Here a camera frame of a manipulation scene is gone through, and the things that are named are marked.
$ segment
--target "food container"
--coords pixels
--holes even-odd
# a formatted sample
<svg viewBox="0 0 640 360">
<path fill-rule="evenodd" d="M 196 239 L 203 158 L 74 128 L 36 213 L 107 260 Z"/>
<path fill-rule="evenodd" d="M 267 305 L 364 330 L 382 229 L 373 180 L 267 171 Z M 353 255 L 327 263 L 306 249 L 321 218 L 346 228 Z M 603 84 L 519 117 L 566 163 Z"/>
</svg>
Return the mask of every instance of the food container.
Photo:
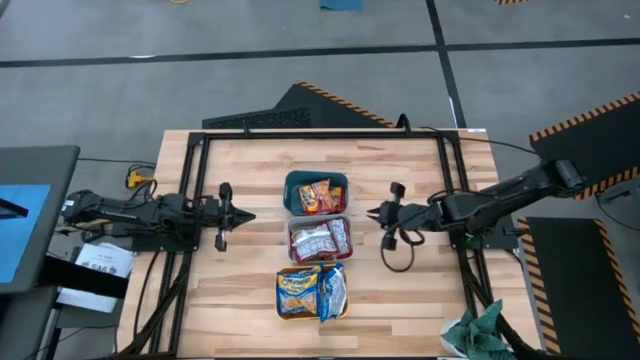
<svg viewBox="0 0 640 360">
<path fill-rule="evenodd" d="M 329 271 L 331 271 L 331 269 L 333 269 L 336 265 L 335 264 L 326 264 L 323 266 L 322 268 L 322 273 L 326 274 Z M 303 271 L 303 270 L 309 270 L 313 268 L 313 266 L 296 266 L 296 267 L 290 267 L 290 268 L 284 268 L 282 270 L 279 271 L 279 273 L 283 273 L 283 274 L 290 274 L 290 273 L 294 273 L 294 272 L 299 272 L 299 271 Z M 340 314 L 340 316 L 338 316 L 338 319 L 342 319 L 343 317 L 347 316 L 347 313 L 349 312 L 349 285 L 347 283 L 347 273 L 346 271 L 344 272 L 344 284 L 347 287 L 347 301 L 345 301 L 344 303 L 344 309 L 342 309 L 342 314 Z M 278 316 L 282 319 L 282 320 L 300 320 L 300 319 L 319 319 L 320 317 L 318 315 L 312 314 L 312 313 L 298 313 L 298 314 L 293 314 L 293 315 L 282 315 L 280 314 L 280 309 L 278 307 L 278 275 L 276 275 L 276 313 L 278 314 Z"/>
<path fill-rule="evenodd" d="M 287 210 L 293 215 L 305 216 L 304 208 L 300 203 L 298 188 L 313 184 L 318 181 L 329 179 L 330 186 L 340 186 L 344 189 L 344 207 L 347 208 L 349 201 L 349 181 L 344 174 L 324 171 L 301 171 L 290 172 L 284 182 L 283 203 Z"/>
<path fill-rule="evenodd" d="M 305 264 L 319 264 L 327 261 L 346 260 L 350 258 L 353 255 L 353 241 L 352 241 L 353 233 L 351 231 L 351 220 L 347 215 L 334 214 L 334 215 L 298 216 L 298 217 L 291 218 L 289 220 L 289 226 L 287 231 L 287 236 L 288 236 L 287 250 L 289 253 L 289 260 L 293 261 L 296 264 L 298 263 L 296 259 L 293 257 L 293 248 L 292 248 L 293 241 L 291 240 L 292 233 L 304 228 L 313 227 L 314 225 L 318 225 L 324 221 L 329 221 L 333 219 L 345 219 L 347 221 L 347 239 L 349 241 L 349 245 L 351 245 L 351 251 L 348 252 L 347 254 L 336 256 L 335 259 L 307 261 L 305 262 Z"/>
</svg>

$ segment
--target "black cable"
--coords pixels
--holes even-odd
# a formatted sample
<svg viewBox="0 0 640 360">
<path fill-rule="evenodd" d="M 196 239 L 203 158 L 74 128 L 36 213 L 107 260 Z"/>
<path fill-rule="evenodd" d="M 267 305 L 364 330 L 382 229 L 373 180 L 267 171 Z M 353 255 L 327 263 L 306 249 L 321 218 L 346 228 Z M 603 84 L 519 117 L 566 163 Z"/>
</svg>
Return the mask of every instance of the black cable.
<svg viewBox="0 0 640 360">
<path fill-rule="evenodd" d="M 391 265 L 389 265 L 387 263 L 387 259 L 384 256 L 384 247 L 382 247 L 382 242 L 380 242 L 380 257 L 382 258 L 382 263 L 384 264 L 384 266 L 387 267 L 387 269 L 393 271 L 393 272 L 405 272 L 409 269 L 411 269 L 411 266 L 413 266 L 413 261 L 416 259 L 416 253 L 414 250 L 414 246 L 413 245 L 409 245 L 409 248 L 411 249 L 411 260 L 409 260 L 409 264 L 407 264 L 406 267 L 401 268 L 401 269 L 396 269 L 394 267 L 392 267 Z"/>
<path fill-rule="evenodd" d="M 461 192 L 461 193 L 467 193 L 467 194 L 475 194 L 475 195 L 480 195 L 480 196 L 487 196 L 487 197 L 494 197 L 494 195 L 492 194 L 486 194 L 486 193 L 482 193 L 479 191 L 474 191 L 474 190 L 462 190 L 462 189 L 453 189 L 451 191 L 452 193 L 455 192 Z M 440 190 L 438 192 L 435 192 L 433 194 L 431 194 L 428 198 L 427 198 L 427 204 L 431 205 L 431 203 L 433 202 L 433 200 L 439 200 L 441 198 L 446 197 L 448 194 L 447 190 Z"/>
<path fill-rule="evenodd" d="M 506 251 L 509 255 L 513 256 L 513 258 L 516 259 L 518 264 L 520 264 L 520 268 L 524 271 L 524 265 L 522 264 L 522 260 L 520 260 L 520 257 L 518 256 L 518 254 L 516 254 L 511 249 L 504 249 L 504 251 Z"/>
<path fill-rule="evenodd" d="M 127 169 L 127 175 L 124 177 L 124 187 L 125 188 L 129 188 L 129 176 L 131 176 L 131 173 L 133 171 L 136 170 L 140 170 L 140 169 L 151 169 L 151 170 L 155 170 L 155 165 L 144 165 L 144 164 L 133 164 L 131 166 L 129 166 L 129 169 Z"/>
<path fill-rule="evenodd" d="M 602 204 L 600 203 L 600 194 L 596 194 L 595 196 L 596 196 L 596 202 L 598 203 L 598 207 L 600 208 L 600 210 L 602 210 L 602 212 L 603 212 L 603 213 L 604 213 L 604 214 L 605 214 L 609 219 L 611 219 L 611 220 L 615 221 L 618 225 L 621 225 L 621 226 L 626 227 L 627 229 L 634 230 L 634 231 L 640 231 L 640 229 L 639 229 L 639 228 L 636 228 L 636 227 L 633 227 L 633 226 L 629 226 L 629 225 L 627 225 L 627 224 L 623 223 L 622 221 L 620 221 L 620 220 L 618 220 L 618 219 L 614 218 L 613 216 L 611 216 L 611 215 L 610 215 L 610 214 L 609 214 L 609 213 L 608 213 L 608 212 L 607 212 L 607 211 L 602 207 Z"/>
<path fill-rule="evenodd" d="M 68 229 L 62 229 L 62 230 L 55 230 L 53 232 L 54 235 L 64 235 L 64 236 L 69 236 L 70 234 L 73 234 L 74 232 L 78 232 L 80 230 L 68 230 Z"/>
<path fill-rule="evenodd" d="M 423 128 L 427 128 L 427 129 L 429 129 L 429 130 L 433 130 L 433 131 L 435 131 L 435 132 L 437 132 L 437 133 L 441 134 L 442 136 L 444 136 L 447 140 L 449 140 L 449 142 L 451 142 L 451 143 L 453 143 L 453 142 L 454 142 L 454 141 L 452 141 L 452 139 L 450 139 L 450 138 L 449 138 L 449 135 L 448 135 L 447 133 L 445 133 L 445 132 L 443 132 L 443 131 L 441 131 L 441 130 L 438 130 L 438 129 L 436 129 L 436 128 L 432 128 L 431 126 L 421 126 L 421 127 L 423 127 Z M 529 153 L 529 154 L 533 154 L 533 155 L 538 156 L 538 153 L 536 153 L 536 152 L 535 152 L 535 151 L 533 151 L 533 150 L 529 150 L 529 149 L 526 149 L 526 148 L 524 148 L 524 147 L 522 147 L 522 146 L 518 146 L 518 145 L 514 145 L 514 144 L 509 144 L 509 143 L 506 143 L 506 142 L 503 142 L 503 141 L 498 141 L 498 140 L 489 140 L 489 139 L 475 139 L 475 138 L 468 138 L 468 137 L 461 137 L 461 136 L 458 136 L 458 139 L 460 139 L 460 140 L 477 141 L 477 142 L 484 142 L 484 143 L 490 143 L 490 144 L 496 144 L 496 145 L 507 146 L 507 147 L 510 147 L 510 148 L 513 148 L 513 149 L 517 149 L 517 150 L 524 151 L 524 152 L 526 152 L 526 153 Z"/>
<path fill-rule="evenodd" d="M 152 180 L 146 181 L 142 185 L 138 186 L 138 188 L 136 189 L 136 191 L 134 191 L 134 193 L 131 195 L 129 200 L 135 199 L 135 197 L 138 196 L 138 194 L 140 194 L 140 191 L 144 189 L 146 191 L 144 195 L 144 200 L 148 201 L 156 192 L 157 188 L 158 188 L 158 182 L 156 180 L 152 179 Z"/>
<path fill-rule="evenodd" d="M 121 160 L 121 159 L 100 159 L 100 158 L 78 158 L 78 161 L 94 161 L 94 162 L 112 162 L 112 163 L 125 163 L 125 164 L 143 164 L 156 166 L 156 163 L 142 160 Z"/>
<path fill-rule="evenodd" d="M 82 331 L 82 330 L 86 330 L 86 329 L 108 329 L 108 328 L 111 328 L 111 327 L 116 327 L 116 329 L 117 329 L 117 326 L 116 326 L 116 325 L 109 325 L 109 326 L 85 326 L 85 327 L 80 328 L 80 329 L 78 329 L 78 330 L 76 330 L 76 331 L 72 332 L 71 334 L 69 334 L 69 335 L 67 335 L 67 336 L 63 337 L 62 339 L 58 339 L 58 343 L 60 343 L 60 342 L 62 342 L 62 341 L 64 341 L 64 340 L 67 340 L 68 338 L 72 337 L 73 335 L 75 335 L 75 334 L 79 333 L 79 332 L 80 332 L 80 331 Z M 37 356 L 38 356 L 38 354 L 39 354 L 41 351 L 48 349 L 50 346 L 51 346 L 51 344 L 46 345 L 46 346 L 43 346 L 43 347 L 41 347 L 40 349 L 38 349 L 38 350 L 36 350 L 36 351 L 32 352 L 31 354 L 27 355 L 27 356 L 26 356 L 24 359 L 22 359 L 22 360 L 27 360 L 27 359 L 29 359 L 29 358 L 32 358 L 33 356 L 36 356 L 36 357 L 37 357 Z"/>
<path fill-rule="evenodd" d="M 411 259 L 409 260 L 409 264 L 407 264 L 406 267 L 401 268 L 401 269 L 396 269 L 396 268 L 392 267 L 391 265 L 389 265 L 389 263 L 387 263 L 387 258 L 384 256 L 384 247 L 382 246 L 383 242 L 380 242 L 380 257 L 382 258 L 382 263 L 384 264 L 384 266 L 387 267 L 387 269 L 389 269 L 389 270 L 391 270 L 393 272 L 397 272 L 397 273 L 405 272 L 405 271 L 411 269 L 411 266 L 413 266 L 413 262 L 416 259 L 416 254 L 415 254 L 414 247 L 422 245 L 425 242 L 424 235 L 422 235 L 418 230 L 414 230 L 413 232 L 418 234 L 418 236 L 420 237 L 420 240 L 412 241 L 411 239 L 409 239 L 408 236 L 405 236 L 406 232 L 404 234 L 402 234 L 402 233 L 400 234 L 400 238 L 402 239 L 402 241 L 404 241 L 407 245 L 409 245 L 409 248 L 411 250 Z"/>
<path fill-rule="evenodd" d="M 118 353 L 118 327 L 113 327 L 113 352 Z"/>
<path fill-rule="evenodd" d="M 149 263 L 149 267 L 147 268 L 147 274 L 144 276 L 144 282 L 142 283 L 142 290 L 140 290 L 140 299 L 138 300 L 138 307 L 136 308 L 136 317 L 133 320 L 133 337 L 135 338 L 138 335 L 138 320 L 140 319 L 140 309 L 142 308 L 142 298 L 144 297 L 144 292 L 147 288 L 147 283 L 149 282 L 149 276 L 151 275 L 151 270 L 153 269 L 153 264 L 155 264 L 156 259 L 158 258 L 159 252 L 156 251 L 151 258 L 151 262 Z"/>
</svg>

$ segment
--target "gray floor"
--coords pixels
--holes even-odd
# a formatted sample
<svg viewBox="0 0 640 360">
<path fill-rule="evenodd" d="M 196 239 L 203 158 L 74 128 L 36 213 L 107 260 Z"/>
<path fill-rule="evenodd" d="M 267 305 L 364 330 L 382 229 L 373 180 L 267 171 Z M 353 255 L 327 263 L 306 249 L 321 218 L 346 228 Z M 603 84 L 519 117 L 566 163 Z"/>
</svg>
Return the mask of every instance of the gray floor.
<svg viewBox="0 0 640 360">
<path fill-rule="evenodd" d="M 637 0 L 436 0 L 445 41 L 522 42 L 640 36 Z M 0 19 L 0 61 L 429 45 L 423 0 L 364 0 L 362 13 L 322 12 L 316 0 L 13 0 Z M 468 127 L 527 145 L 526 136 L 632 91 L 639 46 L 451 53 Z M 0 68 L 1 146 L 78 144 L 83 156 L 154 160 L 165 129 L 198 128 L 206 117 L 275 105 L 306 80 L 377 113 L 414 125 L 452 127 L 436 53 L 338 55 L 181 63 Z M 536 159 L 493 147 L 501 178 Z M 126 165 L 80 163 L 71 190 L 126 196 Z M 640 226 L 637 200 L 607 205 Z M 593 201 L 545 200 L 516 216 L 603 219 L 633 302 L 640 304 L 640 239 Z M 54 238 L 69 251 L 78 239 Z M 60 344 L 58 360 L 111 351 L 113 330 L 87 330 Z"/>
</svg>

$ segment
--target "wooden table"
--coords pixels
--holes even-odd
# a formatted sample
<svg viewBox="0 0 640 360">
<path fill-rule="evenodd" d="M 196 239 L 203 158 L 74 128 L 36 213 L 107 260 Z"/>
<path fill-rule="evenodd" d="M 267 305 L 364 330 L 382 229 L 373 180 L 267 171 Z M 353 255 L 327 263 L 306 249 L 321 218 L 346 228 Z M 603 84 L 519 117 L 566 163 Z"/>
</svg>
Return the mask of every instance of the wooden table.
<svg viewBox="0 0 640 360">
<path fill-rule="evenodd" d="M 484 132 L 460 132 L 461 136 L 486 138 Z M 187 136 L 188 131 L 165 132 L 155 174 L 158 193 L 178 191 Z M 472 189 L 498 181 L 489 144 L 463 141 L 462 149 Z M 282 205 L 284 179 L 292 170 L 339 171 L 349 179 L 346 213 L 353 224 L 355 249 L 344 265 L 351 306 L 344 319 L 323 325 L 316 320 L 284 321 L 275 311 L 276 272 L 292 266 L 285 245 L 291 214 Z M 382 264 L 382 232 L 365 216 L 367 209 L 390 199 L 392 181 L 406 186 L 403 203 L 424 203 L 430 194 L 443 189 L 435 140 L 215 140 L 204 193 L 217 196 L 224 181 L 232 184 L 234 205 L 257 218 L 229 234 L 226 253 L 214 248 L 215 229 L 204 232 L 191 268 L 179 356 L 446 354 L 440 344 L 440 327 L 459 318 L 466 308 L 448 235 L 425 233 L 426 244 L 415 248 L 411 270 L 397 274 Z M 408 248 L 400 244 L 398 251 L 388 253 L 395 266 L 409 259 Z M 539 348 L 520 265 L 504 251 L 485 254 L 494 297 L 504 301 L 503 314 L 526 342 Z M 121 347 L 132 339 L 150 259 L 151 254 L 142 254 L 135 260 L 118 329 Z M 140 327 L 156 306 L 162 264 L 164 254 L 151 272 Z M 167 348 L 173 309 L 167 314 L 160 349 Z"/>
</svg>

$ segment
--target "black panel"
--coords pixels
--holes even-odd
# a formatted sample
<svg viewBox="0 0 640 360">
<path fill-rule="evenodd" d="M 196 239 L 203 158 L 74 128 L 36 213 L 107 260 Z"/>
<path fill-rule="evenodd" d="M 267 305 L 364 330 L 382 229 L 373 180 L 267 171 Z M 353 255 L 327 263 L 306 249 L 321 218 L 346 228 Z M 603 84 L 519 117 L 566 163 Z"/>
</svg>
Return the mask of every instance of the black panel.
<svg viewBox="0 0 640 360">
<path fill-rule="evenodd" d="M 276 109 L 294 106 L 319 106 L 322 109 L 323 128 L 386 128 L 385 125 L 338 104 L 301 85 L 292 85 L 276 105 Z"/>
<path fill-rule="evenodd" d="M 289 129 L 321 125 L 320 107 L 298 106 L 202 120 L 203 129 Z"/>
<path fill-rule="evenodd" d="M 531 146 L 545 160 L 573 161 L 586 178 L 585 185 L 593 186 L 640 165 L 639 120 L 640 101 L 635 101 L 541 138 Z"/>
<path fill-rule="evenodd" d="M 639 359 L 638 338 L 594 221 L 527 220 L 562 354 Z"/>
</svg>

